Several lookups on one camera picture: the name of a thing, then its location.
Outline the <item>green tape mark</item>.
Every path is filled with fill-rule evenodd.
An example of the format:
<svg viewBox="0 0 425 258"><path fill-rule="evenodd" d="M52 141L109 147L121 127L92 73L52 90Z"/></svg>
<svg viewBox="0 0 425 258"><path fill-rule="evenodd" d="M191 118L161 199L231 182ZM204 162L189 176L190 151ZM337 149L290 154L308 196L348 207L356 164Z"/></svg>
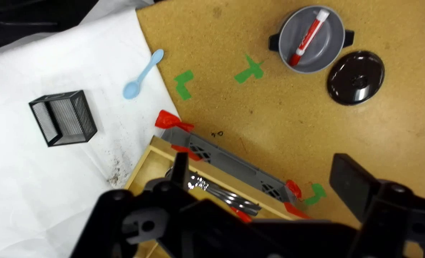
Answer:
<svg viewBox="0 0 425 258"><path fill-rule="evenodd" d="M234 76L234 79L238 84L244 83L252 76L254 76L256 79L260 79L264 75L264 71L261 68L261 65L264 63L264 61L257 63L253 61L253 59L248 54L246 54L245 57L249 67Z"/></svg>
<svg viewBox="0 0 425 258"><path fill-rule="evenodd" d="M325 189L320 183L312 183L311 189L314 194L303 201L306 206L317 204L322 198L326 198L327 196Z"/></svg>
<svg viewBox="0 0 425 258"><path fill-rule="evenodd" d="M193 80L194 74L191 70L188 70L186 72L183 72L182 74L176 76L174 80L176 81L176 91L180 95L181 99L183 101L186 101L191 98L191 94L189 93L188 89L186 88L186 84Z"/></svg>

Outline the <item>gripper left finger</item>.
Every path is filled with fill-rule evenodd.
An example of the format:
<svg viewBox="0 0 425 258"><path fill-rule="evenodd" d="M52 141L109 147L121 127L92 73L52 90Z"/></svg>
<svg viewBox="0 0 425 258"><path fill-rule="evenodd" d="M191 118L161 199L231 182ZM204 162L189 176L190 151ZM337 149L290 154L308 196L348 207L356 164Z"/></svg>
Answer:
<svg viewBox="0 0 425 258"><path fill-rule="evenodd" d="M187 191L189 156L177 153L169 178L150 180L139 195L111 190L97 200L70 258L134 258L156 240L173 258L200 258L182 212L197 202Z"/></svg>

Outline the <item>light blue plastic spoon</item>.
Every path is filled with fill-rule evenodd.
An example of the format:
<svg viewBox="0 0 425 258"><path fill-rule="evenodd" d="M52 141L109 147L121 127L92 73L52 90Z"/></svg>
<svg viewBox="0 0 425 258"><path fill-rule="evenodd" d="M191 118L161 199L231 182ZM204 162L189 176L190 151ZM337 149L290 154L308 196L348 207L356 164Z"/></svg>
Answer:
<svg viewBox="0 0 425 258"><path fill-rule="evenodd" d="M150 61L139 74L139 76L135 79L127 83L123 89L123 97L126 100L131 100L136 98L142 88L142 82L147 77L150 70L152 70L164 57L164 50L157 49L151 56Z"/></svg>

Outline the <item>black pot lid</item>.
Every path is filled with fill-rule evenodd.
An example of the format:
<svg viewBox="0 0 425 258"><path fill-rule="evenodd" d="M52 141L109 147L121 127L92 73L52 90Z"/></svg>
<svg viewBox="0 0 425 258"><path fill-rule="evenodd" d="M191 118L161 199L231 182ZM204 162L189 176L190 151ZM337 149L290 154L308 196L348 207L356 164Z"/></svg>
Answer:
<svg viewBox="0 0 425 258"><path fill-rule="evenodd" d="M355 51L338 60L329 72L326 87L341 105L361 104L372 98L385 78L385 65L371 51Z"/></svg>

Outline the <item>bundle of silver cutlery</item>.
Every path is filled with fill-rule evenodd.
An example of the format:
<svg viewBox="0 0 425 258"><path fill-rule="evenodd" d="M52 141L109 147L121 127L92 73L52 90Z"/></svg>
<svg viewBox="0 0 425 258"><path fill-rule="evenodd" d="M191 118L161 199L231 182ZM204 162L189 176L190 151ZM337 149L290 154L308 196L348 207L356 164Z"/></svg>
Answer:
<svg viewBox="0 0 425 258"><path fill-rule="evenodd" d="M195 188L202 189L205 192L215 196L229 207L238 209L247 215L257 216L258 212L262 209L258 204L249 201L248 199L229 191L216 183L213 183L207 178L199 176L197 173L189 172L188 181L181 185L181 188L185 190L191 190Z"/></svg>

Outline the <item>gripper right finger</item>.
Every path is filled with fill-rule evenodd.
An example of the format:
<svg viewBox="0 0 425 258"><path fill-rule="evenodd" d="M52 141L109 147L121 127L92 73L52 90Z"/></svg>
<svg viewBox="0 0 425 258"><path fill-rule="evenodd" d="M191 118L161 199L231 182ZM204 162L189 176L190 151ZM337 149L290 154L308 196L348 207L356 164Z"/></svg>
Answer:
<svg viewBox="0 0 425 258"><path fill-rule="evenodd" d="M425 258L425 198L376 179L345 153L334 154L329 184L361 223L348 258L404 258L406 242L417 243Z"/></svg>

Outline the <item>red marker with white cap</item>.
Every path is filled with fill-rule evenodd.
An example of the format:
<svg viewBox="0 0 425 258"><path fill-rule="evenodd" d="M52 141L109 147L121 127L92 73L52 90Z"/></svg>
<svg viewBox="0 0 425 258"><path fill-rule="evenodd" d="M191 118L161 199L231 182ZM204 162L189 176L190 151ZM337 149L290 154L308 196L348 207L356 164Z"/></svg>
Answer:
<svg viewBox="0 0 425 258"><path fill-rule="evenodd" d="M326 9L320 9L317 13L317 16L311 26L309 27L307 33L303 37L302 41L300 42L298 48L296 49L296 52L290 57L288 64L292 67L297 66L301 57L305 54L306 49L311 44L312 40L326 21L326 19L329 17L330 12Z"/></svg>

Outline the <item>wooden tray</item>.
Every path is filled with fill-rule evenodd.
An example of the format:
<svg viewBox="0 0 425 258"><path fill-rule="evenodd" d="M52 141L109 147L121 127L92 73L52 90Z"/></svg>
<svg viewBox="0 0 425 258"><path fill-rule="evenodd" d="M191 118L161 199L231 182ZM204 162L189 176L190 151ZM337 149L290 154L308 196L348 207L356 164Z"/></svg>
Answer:
<svg viewBox="0 0 425 258"><path fill-rule="evenodd" d="M172 167L177 151L171 144L161 138L153 137L142 157L131 173L125 188L138 195L142 193L146 183L154 178L164 177ZM189 169L200 176L211 180L219 186L238 194L249 201L258 204L261 210L252 220L286 219L296 220L299 216L289 213L285 205L271 196L234 178L204 161L189 159ZM168 254L155 241L143 242L138 249L136 258L169 258Z"/></svg>

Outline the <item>grey plastic crate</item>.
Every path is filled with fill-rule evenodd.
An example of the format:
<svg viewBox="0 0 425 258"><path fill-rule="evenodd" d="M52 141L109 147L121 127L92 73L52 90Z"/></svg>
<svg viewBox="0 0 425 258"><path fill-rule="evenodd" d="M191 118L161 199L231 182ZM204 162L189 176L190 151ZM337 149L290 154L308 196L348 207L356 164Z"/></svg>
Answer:
<svg viewBox="0 0 425 258"><path fill-rule="evenodd" d="M280 202L296 204L296 196L279 178L261 170L239 156L179 127L166 129L161 137L172 145L186 147L203 161Z"/></svg>

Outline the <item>white cloth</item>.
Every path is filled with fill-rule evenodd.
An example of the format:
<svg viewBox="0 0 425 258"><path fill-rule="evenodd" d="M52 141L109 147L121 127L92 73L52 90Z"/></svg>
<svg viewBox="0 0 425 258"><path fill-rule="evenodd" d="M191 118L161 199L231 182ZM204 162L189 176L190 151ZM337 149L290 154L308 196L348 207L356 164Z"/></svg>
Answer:
<svg viewBox="0 0 425 258"><path fill-rule="evenodd" d="M0 258L68 258L100 194L122 187L160 110L177 114L157 68L137 98L125 84L152 52L136 10L153 0L99 0L81 23L0 47ZM98 132L47 147L29 102L83 90Z"/></svg>

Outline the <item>red tape piece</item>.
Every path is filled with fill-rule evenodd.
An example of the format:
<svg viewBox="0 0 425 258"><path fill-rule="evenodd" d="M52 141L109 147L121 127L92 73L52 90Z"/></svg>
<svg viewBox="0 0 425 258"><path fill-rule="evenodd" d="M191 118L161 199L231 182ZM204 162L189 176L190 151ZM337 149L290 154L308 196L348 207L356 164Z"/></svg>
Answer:
<svg viewBox="0 0 425 258"><path fill-rule="evenodd" d="M193 124L182 122L179 117L166 110L160 110L154 125L161 129L179 127L186 132L191 132L195 127Z"/></svg>
<svg viewBox="0 0 425 258"><path fill-rule="evenodd" d="M284 202L283 203L286 211L290 214L293 214L295 216L298 216L300 218L303 219L311 219L310 216L306 215L304 212L302 212L301 210L297 209L293 204L291 204L290 202Z"/></svg>
<svg viewBox="0 0 425 258"><path fill-rule="evenodd" d="M202 161L203 160L200 156L198 156L196 153L194 153L188 147L179 146L179 145L171 145L171 148L176 150L179 153L187 153L188 157L190 159L194 160L194 161Z"/></svg>
<svg viewBox="0 0 425 258"><path fill-rule="evenodd" d="M297 199L302 198L302 191L297 183L295 183L293 180L287 180L286 187L294 194Z"/></svg>
<svg viewBox="0 0 425 258"><path fill-rule="evenodd" d="M242 212L239 209L236 209L235 207L230 207L230 209L234 212L234 214L241 219L244 223L250 223L252 222L252 218L245 212Z"/></svg>

